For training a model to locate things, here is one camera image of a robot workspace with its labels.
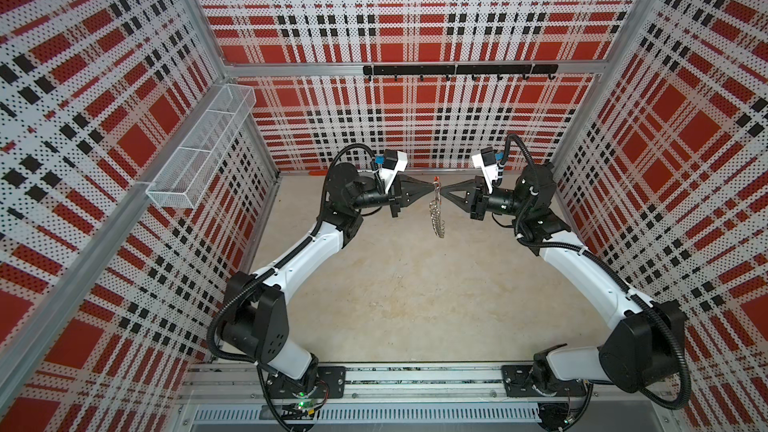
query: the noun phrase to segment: white wire basket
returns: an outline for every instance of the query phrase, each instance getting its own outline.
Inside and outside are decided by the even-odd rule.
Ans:
[[[152,202],[196,208],[255,104],[252,87],[223,86],[148,188]]]

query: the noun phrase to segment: perforated wall panel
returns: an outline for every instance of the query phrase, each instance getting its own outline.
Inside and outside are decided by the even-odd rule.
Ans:
[[[239,132],[195,210],[151,206],[6,413],[2,430],[162,430],[203,360],[269,187]]]
[[[1,348],[212,78],[178,0],[0,0],[0,12]]]
[[[592,77],[425,76],[244,78],[256,124],[282,170],[327,168],[344,146],[408,153],[414,167],[472,167],[469,154],[521,135],[552,158]],[[522,158],[510,161],[522,168]]]
[[[592,60],[634,0],[199,0],[232,63]]]
[[[660,0],[560,187],[581,234],[688,316],[694,430],[768,417],[766,0]]]

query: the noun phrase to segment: coiled spring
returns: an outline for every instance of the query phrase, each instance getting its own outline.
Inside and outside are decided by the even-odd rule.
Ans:
[[[432,181],[435,186],[435,199],[429,203],[429,215],[432,217],[432,230],[435,231],[435,235],[440,238],[446,237],[446,223],[440,219],[440,204],[442,198],[440,197],[440,178],[435,177]]]

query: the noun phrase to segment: gray floor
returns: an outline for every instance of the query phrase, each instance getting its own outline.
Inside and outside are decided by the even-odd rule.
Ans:
[[[312,228],[322,180],[282,178],[251,271]],[[514,177],[506,177],[504,186],[513,185]],[[554,344],[606,339],[608,329],[590,303],[518,245],[511,230],[489,216],[470,220],[443,201],[446,237],[437,238],[430,200],[420,199],[398,218],[384,209],[365,219],[351,243],[321,265],[289,303],[293,340],[321,362],[397,362],[531,360]]]

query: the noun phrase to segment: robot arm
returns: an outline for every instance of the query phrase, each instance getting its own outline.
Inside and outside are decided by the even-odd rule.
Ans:
[[[271,373],[282,374],[297,394],[312,391],[318,360],[291,339],[288,302],[325,260],[355,237],[363,208],[387,205],[397,217],[402,208],[434,192],[431,183],[398,174],[408,163],[404,152],[386,150],[376,163],[380,168],[373,177],[360,176],[348,162],[332,166],[323,187],[326,197],[318,226],[267,266],[230,278],[225,306],[208,331],[212,353],[225,355],[212,343],[218,334],[244,352],[238,360],[254,361]]]
[[[503,163],[497,164],[497,158],[492,149],[473,154],[472,160],[483,176],[444,186],[441,195],[475,220],[483,220],[486,212],[515,216],[518,240],[571,281],[612,331],[600,348],[563,348],[562,344],[537,353],[534,388],[550,394],[561,382],[581,378],[610,380],[627,392],[646,393],[649,384],[678,371],[681,383],[685,382],[683,352],[672,347],[672,342],[684,346],[685,341],[686,317],[679,306],[653,302],[648,295],[629,288],[615,273],[611,277],[594,261],[578,236],[550,209],[556,189],[550,166],[531,160],[515,188],[509,190],[498,187]],[[360,176],[355,166],[346,162],[330,168],[318,226],[271,264],[253,274],[238,272],[228,281],[225,306],[212,323],[213,329],[209,328],[208,338],[214,337],[215,330],[225,342],[245,353],[238,360],[252,360],[272,373],[281,373],[297,393],[312,390],[318,360],[290,339],[286,304],[320,264],[354,238],[363,220],[360,210],[388,205],[392,216],[397,217],[402,208],[434,191],[431,183],[398,174],[407,164],[403,152],[385,151],[378,163],[382,167],[374,177]],[[673,338],[660,333],[662,320]],[[209,348],[216,350],[215,345]],[[678,400],[674,408],[686,400]]]
[[[680,372],[681,394],[676,401],[649,398],[662,407],[683,407],[690,393],[690,377],[684,360],[686,317],[679,305],[654,302],[627,286],[615,272],[610,271],[611,277],[609,267],[599,263],[550,209],[556,189],[551,165],[529,160],[515,188],[507,190],[498,187],[504,164],[500,162],[498,170],[494,169],[493,161],[499,157],[492,149],[472,157],[483,176],[444,186],[443,197],[475,220],[483,220],[486,212],[515,216],[517,239],[571,281],[611,330],[600,347],[563,348],[562,344],[537,353],[532,373],[535,389],[551,394],[558,383],[579,378],[610,380],[624,391],[640,390],[648,395],[648,385]]]

